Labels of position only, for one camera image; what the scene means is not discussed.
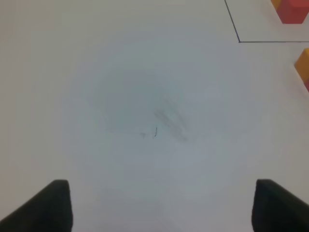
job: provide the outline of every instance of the yellow block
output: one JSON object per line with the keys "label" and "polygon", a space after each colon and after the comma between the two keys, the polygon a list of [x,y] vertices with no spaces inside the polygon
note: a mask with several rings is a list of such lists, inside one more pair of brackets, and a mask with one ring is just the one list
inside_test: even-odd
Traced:
{"label": "yellow block", "polygon": [[277,10],[281,4],[281,0],[271,0],[272,4],[274,5],[275,9]]}
{"label": "yellow block", "polygon": [[309,79],[309,48],[306,48],[295,63],[295,68],[305,83]]}

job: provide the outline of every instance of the black line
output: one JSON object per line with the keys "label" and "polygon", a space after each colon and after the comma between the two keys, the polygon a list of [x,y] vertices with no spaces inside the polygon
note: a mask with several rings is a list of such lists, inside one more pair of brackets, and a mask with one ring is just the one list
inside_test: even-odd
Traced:
{"label": "black line", "polygon": [[230,18],[231,18],[231,21],[232,21],[232,24],[233,24],[233,27],[234,27],[235,33],[236,33],[236,35],[237,35],[238,43],[241,43],[241,41],[240,41],[240,39],[239,39],[239,36],[238,36],[238,33],[237,33],[237,30],[236,30],[236,27],[235,27],[234,20],[233,20],[233,18],[232,18],[231,12],[230,12],[230,9],[228,8],[228,5],[227,5],[226,0],[224,0],[224,2],[225,2],[225,5],[226,5],[226,8],[227,8],[228,14],[230,15]]}
{"label": "black line", "polygon": [[241,41],[240,43],[244,44],[266,44],[266,43],[309,43],[309,41]]}

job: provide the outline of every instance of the orange block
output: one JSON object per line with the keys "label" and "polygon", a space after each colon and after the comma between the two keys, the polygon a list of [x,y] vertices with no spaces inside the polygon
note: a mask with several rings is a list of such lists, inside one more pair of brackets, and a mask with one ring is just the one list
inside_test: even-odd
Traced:
{"label": "orange block", "polygon": [[295,63],[295,68],[303,82],[309,80],[309,48],[306,48]]}
{"label": "orange block", "polygon": [[272,4],[274,5],[275,9],[277,10],[281,4],[281,0],[271,0]]}

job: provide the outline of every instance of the white surface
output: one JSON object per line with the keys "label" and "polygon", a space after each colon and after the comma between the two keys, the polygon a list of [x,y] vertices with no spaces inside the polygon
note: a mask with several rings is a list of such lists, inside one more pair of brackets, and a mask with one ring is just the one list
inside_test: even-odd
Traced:
{"label": "white surface", "polygon": [[309,41],[309,17],[283,24],[271,0],[226,0],[241,41]]}
{"label": "white surface", "polygon": [[0,218],[57,178],[74,232],[251,231],[258,178],[309,202],[305,44],[238,44],[217,0],[0,9]]}

